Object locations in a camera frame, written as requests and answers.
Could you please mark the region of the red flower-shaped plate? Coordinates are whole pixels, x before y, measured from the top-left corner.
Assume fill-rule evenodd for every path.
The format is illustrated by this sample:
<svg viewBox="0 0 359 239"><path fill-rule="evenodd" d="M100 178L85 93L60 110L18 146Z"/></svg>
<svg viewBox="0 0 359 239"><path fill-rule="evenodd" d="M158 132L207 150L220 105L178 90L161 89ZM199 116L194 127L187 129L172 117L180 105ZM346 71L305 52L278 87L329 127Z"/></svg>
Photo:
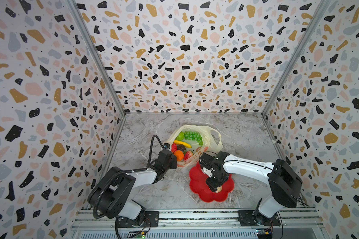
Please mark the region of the red flower-shaped plate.
<svg viewBox="0 0 359 239"><path fill-rule="evenodd" d="M191 191L197 194L199 198L206 203L211 203L213 201L224 202L235 187L232 176L230 175L229 179L222 185L219 192L212 192L206 184L206 179L208 177L201 171L199 163L190 170L189 177Z"/></svg>

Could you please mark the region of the yellow plastic fruit-print bag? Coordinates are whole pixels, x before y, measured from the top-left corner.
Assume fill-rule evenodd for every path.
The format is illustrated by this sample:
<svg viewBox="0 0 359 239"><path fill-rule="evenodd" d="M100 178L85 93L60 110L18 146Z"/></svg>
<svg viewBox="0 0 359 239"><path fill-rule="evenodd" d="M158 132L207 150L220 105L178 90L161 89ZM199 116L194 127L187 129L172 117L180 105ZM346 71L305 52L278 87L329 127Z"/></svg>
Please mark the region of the yellow plastic fruit-print bag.
<svg viewBox="0 0 359 239"><path fill-rule="evenodd" d="M166 140L166 143L169 144L169 149L171 151L171 145L174 143L174 140L176 140L176 137L178 134L183 131L184 133L186 131L197 131L201 134L203 138L203 146L199 146L196 141L188 141L188 140L182 140L183 142L189 143L192 148L186 148L187 151L192 151L193 156L186 160L186 161L177 161L178 167L187 167L187 166L193 166L195 165L198 160L199 156L203 152L211 151L213 153L218 153L223 149L222 145L222 138L221 134L218 130L209 127L209 126L197 126L197 125L184 125L177 130L175 130L169 139Z"/></svg>

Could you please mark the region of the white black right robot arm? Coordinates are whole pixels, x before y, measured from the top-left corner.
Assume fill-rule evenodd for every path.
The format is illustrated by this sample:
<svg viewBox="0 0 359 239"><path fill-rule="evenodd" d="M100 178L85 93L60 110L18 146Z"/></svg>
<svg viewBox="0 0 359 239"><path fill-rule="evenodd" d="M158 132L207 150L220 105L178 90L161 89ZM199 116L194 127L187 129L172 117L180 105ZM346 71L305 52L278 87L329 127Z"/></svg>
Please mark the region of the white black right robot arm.
<svg viewBox="0 0 359 239"><path fill-rule="evenodd" d="M260 200L253 213L256 218L270 219L283 208L297 207L302 179L284 160L256 162L221 151L215 156L202 153L199 164L201 171L207 175L205 182L212 192L216 192L231 174L243 175L268 185L271 193Z"/></svg>

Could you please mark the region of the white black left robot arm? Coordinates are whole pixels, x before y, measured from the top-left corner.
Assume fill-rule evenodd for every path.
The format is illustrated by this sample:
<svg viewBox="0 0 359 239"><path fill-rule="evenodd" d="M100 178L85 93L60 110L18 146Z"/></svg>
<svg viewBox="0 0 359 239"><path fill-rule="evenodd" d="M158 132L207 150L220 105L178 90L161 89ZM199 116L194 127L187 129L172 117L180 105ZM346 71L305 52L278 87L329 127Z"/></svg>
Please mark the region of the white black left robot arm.
<svg viewBox="0 0 359 239"><path fill-rule="evenodd" d="M155 184L172 169L177 169L177 158L167 149L161 150L153 165L145 168L122 170L112 167L88 196L87 201L93 207L93 217L121 217L129 219L135 225L142 224L146 208L128 199L132 189Z"/></svg>

